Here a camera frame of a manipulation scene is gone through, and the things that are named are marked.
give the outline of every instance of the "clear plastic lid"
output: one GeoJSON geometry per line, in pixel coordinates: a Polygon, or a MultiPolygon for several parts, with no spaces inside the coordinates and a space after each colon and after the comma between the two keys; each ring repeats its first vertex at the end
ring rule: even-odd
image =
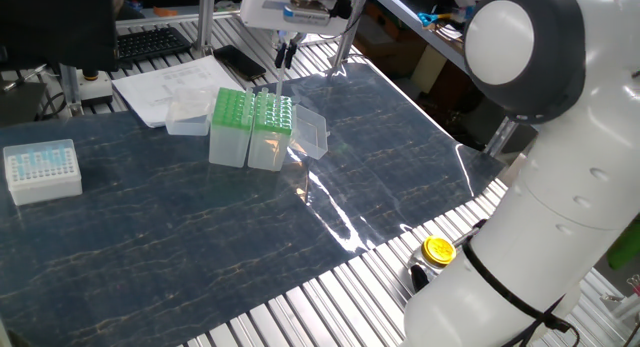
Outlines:
{"type": "Polygon", "coordinates": [[[324,117],[302,107],[295,106],[296,124],[289,146],[309,157],[319,160],[327,153],[327,121],[324,117]]]}

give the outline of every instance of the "paper sheet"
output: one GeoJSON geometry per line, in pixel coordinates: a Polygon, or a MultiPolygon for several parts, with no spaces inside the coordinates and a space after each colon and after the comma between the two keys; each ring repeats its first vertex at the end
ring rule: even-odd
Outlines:
{"type": "Polygon", "coordinates": [[[212,88],[214,98],[220,87],[242,90],[212,56],[179,66],[113,81],[118,92],[149,127],[164,126],[173,93],[180,88],[212,88]]]}

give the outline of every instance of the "clear plastic box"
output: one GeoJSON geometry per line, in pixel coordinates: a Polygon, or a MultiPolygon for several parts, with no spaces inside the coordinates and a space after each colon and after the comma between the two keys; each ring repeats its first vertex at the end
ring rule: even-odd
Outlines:
{"type": "Polygon", "coordinates": [[[276,96],[263,88],[256,96],[256,117],[251,135],[248,165],[269,171],[280,171],[295,121],[291,98],[276,96]]]}
{"type": "Polygon", "coordinates": [[[9,146],[3,154],[7,185],[16,206],[82,194],[72,140],[9,146]]]}
{"type": "Polygon", "coordinates": [[[206,136],[209,133],[212,89],[178,89],[165,118],[170,135],[206,136]]]}
{"type": "Polygon", "coordinates": [[[327,153],[327,121],[319,114],[296,105],[296,123],[291,136],[291,148],[309,157],[320,159],[327,153]]]}
{"type": "Polygon", "coordinates": [[[209,162],[243,167],[253,128],[254,95],[220,88],[211,120],[209,162]]]}

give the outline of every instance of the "pipette tip box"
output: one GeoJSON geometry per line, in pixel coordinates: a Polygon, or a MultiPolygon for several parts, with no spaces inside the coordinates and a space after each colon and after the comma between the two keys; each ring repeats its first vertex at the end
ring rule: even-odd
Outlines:
{"type": "Polygon", "coordinates": [[[220,88],[209,136],[209,162],[243,167],[254,117],[254,94],[220,88]]]}
{"type": "Polygon", "coordinates": [[[276,95],[263,88],[255,100],[256,116],[249,147],[251,168],[280,171],[296,118],[291,98],[276,95]]]}
{"type": "Polygon", "coordinates": [[[72,140],[5,147],[4,169],[16,206],[82,194],[72,140]]]}

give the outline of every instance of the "black band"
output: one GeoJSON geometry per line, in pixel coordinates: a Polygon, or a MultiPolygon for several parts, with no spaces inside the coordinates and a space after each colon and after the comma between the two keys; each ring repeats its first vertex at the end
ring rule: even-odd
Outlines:
{"type": "Polygon", "coordinates": [[[521,300],[518,296],[511,293],[505,285],[503,285],[498,279],[489,272],[487,267],[480,262],[478,256],[476,256],[475,252],[471,248],[471,238],[467,239],[465,243],[462,245],[462,251],[467,256],[467,259],[471,263],[471,265],[476,269],[476,271],[482,276],[482,278],[491,286],[493,289],[498,292],[504,299],[509,301],[513,306],[517,309],[528,315],[529,317],[535,319],[537,322],[544,323],[547,328],[560,330],[561,332],[567,332],[569,330],[569,324],[562,319],[551,314],[551,311],[547,310],[546,312],[540,312],[537,309],[531,307],[525,301],[521,300]]]}

